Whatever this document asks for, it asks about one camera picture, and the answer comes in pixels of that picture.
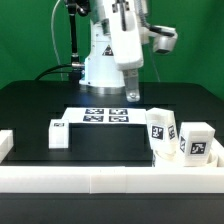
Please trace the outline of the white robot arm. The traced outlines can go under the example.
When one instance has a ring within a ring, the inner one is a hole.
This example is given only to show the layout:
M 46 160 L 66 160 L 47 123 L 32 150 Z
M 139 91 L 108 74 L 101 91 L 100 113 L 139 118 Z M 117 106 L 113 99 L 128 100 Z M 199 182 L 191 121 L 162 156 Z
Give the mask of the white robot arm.
M 81 87 L 103 95 L 125 92 L 129 102 L 139 101 L 146 0 L 90 0 L 90 9 L 91 50 Z

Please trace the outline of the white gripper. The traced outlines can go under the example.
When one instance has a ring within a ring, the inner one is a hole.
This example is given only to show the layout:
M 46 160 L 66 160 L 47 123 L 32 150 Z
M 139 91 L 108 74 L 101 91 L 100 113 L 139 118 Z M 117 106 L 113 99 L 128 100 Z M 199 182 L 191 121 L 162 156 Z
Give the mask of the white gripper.
M 103 0 L 109 20 L 115 64 L 123 72 L 126 98 L 140 100 L 138 70 L 143 66 L 143 53 L 134 0 Z

